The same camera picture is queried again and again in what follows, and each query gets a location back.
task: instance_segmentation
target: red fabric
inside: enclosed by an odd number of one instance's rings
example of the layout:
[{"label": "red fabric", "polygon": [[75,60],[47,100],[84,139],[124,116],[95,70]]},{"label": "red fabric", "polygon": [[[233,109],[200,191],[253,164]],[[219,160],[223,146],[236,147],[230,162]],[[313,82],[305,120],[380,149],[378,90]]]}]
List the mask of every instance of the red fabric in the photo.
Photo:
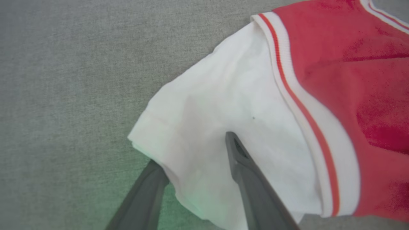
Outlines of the red fabric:
[{"label": "red fabric", "polygon": [[353,142],[361,173],[354,214],[409,221],[409,35],[354,0],[274,12],[288,31],[299,83]]}]

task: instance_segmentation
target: gray fabric surface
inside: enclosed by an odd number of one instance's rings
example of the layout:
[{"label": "gray fabric surface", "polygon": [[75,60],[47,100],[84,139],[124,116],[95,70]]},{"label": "gray fabric surface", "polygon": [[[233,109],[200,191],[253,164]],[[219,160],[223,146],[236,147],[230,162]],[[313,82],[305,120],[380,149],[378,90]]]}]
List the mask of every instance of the gray fabric surface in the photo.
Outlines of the gray fabric surface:
[{"label": "gray fabric surface", "polygon": [[[1,1],[0,229],[103,229],[148,162],[126,136],[149,99],[250,15],[292,2]],[[409,226],[307,216],[301,228]],[[159,229],[216,227],[168,186]]]}]

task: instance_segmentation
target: white fabric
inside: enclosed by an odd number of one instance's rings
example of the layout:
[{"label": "white fabric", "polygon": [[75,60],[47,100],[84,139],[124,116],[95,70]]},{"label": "white fabric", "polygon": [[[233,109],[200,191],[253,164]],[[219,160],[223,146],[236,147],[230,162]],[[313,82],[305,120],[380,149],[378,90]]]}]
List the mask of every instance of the white fabric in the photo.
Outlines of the white fabric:
[{"label": "white fabric", "polygon": [[304,213],[321,214],[308,146],[274,81],[255,22],[162,87],[128,137],[164,168],[187,209],[221,228],[247,229],[227,131],[239,136],[297,222]]}]

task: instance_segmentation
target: garment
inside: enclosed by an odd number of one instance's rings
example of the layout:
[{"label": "garment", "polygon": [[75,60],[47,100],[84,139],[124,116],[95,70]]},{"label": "garment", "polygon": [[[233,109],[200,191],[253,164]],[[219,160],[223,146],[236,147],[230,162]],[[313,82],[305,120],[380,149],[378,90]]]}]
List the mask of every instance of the garment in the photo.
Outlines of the garment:
[{"label": "garment", "polygon": [[367,0],[281,7],[165,85],[129,139],[178,200],[246,229],[224,144],[235,132],[299,221],[409,221],[409,26]]}]

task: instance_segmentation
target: red garment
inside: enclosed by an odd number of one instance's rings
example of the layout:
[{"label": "red garment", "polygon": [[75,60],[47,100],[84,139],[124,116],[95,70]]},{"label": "red garment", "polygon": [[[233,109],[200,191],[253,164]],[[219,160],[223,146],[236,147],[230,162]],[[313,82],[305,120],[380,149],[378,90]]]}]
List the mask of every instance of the red garment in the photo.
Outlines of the red garment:
[{"label": "red garment", "polygon": [[[283,96],[308,143],[316,140],[320,146],[316,152],[323,155],[327,174],[322,178],[329,178],[331,191],[323,215],[409,221],[409,26],[367,0],[305,1],[254,19],[270,40]],[[298,83],[292,83],[292,74]],[[319,102],[304,97],[303,90]],[[323,112],[310,102],[321,104]],[[339,152],[332,144],[341,134],[334,134],[336,127],[328,130],[334,122],[319,118],[327,109],[352,151]],[[308,135],[315,137],[311,141]],[[349,159],[354,167],[350,152],[359,165],[359,187],[350,190],[359,193],[356,204],[349,201],[343,176],[350,173]],[[320,183],[325,187],[327,182],[320,178]]]}]

